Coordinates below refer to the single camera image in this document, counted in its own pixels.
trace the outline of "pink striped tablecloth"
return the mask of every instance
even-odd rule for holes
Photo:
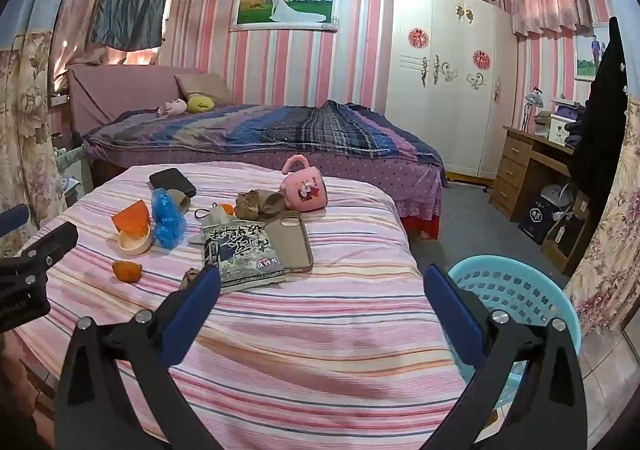
[[[18,332],[59,376],[82,316],[128,321],[178,289],[202,253],[183,241],[136,258],[143,277],[119,282],[111,215],[150,204],[150,174],[136,166],[78,201],[41,234],[71,221],[78,246],[49,271],[51,312]],[[233,203],[239,191],[276,190],[281,173],[238,162],[179,165],[196,208]],[[226,450],[417,449],[464,389],[394,202],[372,185],[325,178],[329,205],[305,214],[315,265],[284,284],[220,297],[184,361],[170,369],[197,415]],[[130,366],[121,373],[143,427],[161,435]]]

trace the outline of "wooden desk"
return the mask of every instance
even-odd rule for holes
[[[489,202],[510,221],[520,221],[546,185],[564,185],[571,179],[566,164],[573,150],[515,128],[504,128],[507,137]],[[588,211],[580,209],[584,208],[585,200],[578,195],[574,206],[574,212],[585,221],[569,257],[554,242],[557,227],[551,229],[542,243],[542,252],[564,274],[575,271],[594,233],[591,221],[586,220]]]

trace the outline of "metal bolt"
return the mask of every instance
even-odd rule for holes
[[[136,322],[139,324],[146,324],[154,317],[154,314],[149,309],[143,309],[136,313]]]
[[[509,314],[496,309],[493,313],[491,313],[491,318],[493,318],[494,322],[496,322],[497,324],[506,324],[509,321]]]
[[[78,329],[82,329],[84,331],[85,329],[88,329],[89,327],[91,327],[92,322],[93,320],[91,319],[90,316],[83,316],[81,319],[78,320],[76,325],[78,326]]]
[[[551,325],[556,331],[564,331],[566,329],[566,323],[561,318],[554,318],[551,321]]]

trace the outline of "white wardrobe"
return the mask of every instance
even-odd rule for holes
[[[515,102],[511,17],[482,0],[386,1],[386,118],[435,148],[448,172],[495,178]]]

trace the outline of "pink mug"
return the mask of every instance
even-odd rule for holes
[[[296,161],[305,166],[302,170],[289,174],[289,169]],[[287,175],[280,184],[280,193],[284,195],[287,208],[297,212],[310,212],[326,206],[326,188],[320,171],[315,166],[309,166],[306,157],[296,154],[287,159],[282,167],[282,173]]]

